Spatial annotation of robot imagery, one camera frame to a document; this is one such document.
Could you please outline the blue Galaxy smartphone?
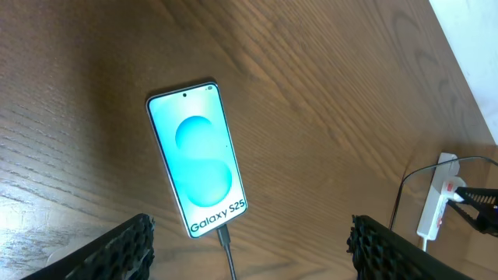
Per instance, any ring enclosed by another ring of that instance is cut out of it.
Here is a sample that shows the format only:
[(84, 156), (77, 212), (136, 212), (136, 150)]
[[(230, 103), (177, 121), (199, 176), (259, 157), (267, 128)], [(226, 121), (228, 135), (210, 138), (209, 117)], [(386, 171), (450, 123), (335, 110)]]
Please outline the blue Galaxy smartphone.
[(243, 215), (247, 199), (218, 85), (156, 94), (146, 110), (188, 236)]

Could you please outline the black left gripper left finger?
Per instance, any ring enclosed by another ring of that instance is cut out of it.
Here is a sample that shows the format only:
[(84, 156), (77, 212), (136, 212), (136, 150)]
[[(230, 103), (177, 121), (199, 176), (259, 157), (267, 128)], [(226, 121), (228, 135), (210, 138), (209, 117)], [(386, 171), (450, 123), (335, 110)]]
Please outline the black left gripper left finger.
[(23, 280), (147, 280), (154, 259), (155, 221), (137, 214)]

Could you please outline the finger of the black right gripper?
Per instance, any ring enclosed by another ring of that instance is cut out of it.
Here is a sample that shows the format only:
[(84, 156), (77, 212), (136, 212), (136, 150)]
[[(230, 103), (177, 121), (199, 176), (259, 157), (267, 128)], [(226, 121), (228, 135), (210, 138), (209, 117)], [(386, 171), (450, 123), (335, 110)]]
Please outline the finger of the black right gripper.
[(485, 218), (497, 217), (497, 189), (458, 187), (455, 191), (462, 205), (470, 205)]
[(460, 203), (456, 201), (449, 201), (448, 205), (453, 208), (473, 229), (482, 233), (489, 234), (490, 236), (497, 236), (497, 206), (472, 202), (472, 206), (477, 212), (477, 216), (473, 217), (460, 207)]

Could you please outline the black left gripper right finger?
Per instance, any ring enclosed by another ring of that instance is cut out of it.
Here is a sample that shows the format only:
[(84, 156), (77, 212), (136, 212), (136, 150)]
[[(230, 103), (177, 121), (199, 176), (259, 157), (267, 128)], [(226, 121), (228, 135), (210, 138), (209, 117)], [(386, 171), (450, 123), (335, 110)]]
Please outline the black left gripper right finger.
[(354, 215), (352, 223), (347, 251), (358, 280), (468, 278), (367, 215)]

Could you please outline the white power strip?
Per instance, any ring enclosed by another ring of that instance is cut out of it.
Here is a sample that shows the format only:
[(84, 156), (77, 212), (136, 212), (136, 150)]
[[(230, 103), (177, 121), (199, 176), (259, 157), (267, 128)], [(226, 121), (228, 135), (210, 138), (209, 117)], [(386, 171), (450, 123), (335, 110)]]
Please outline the white power strip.
[(465, 187), (467, 185), (460, 177), (431, 180), (429, 193), (416, 230), (418, 236), (425, 241), (434, 241), (437, 238), (447, 203), (449, 201), (463, 202), (464, 199), (456, 193), (456, 190)]

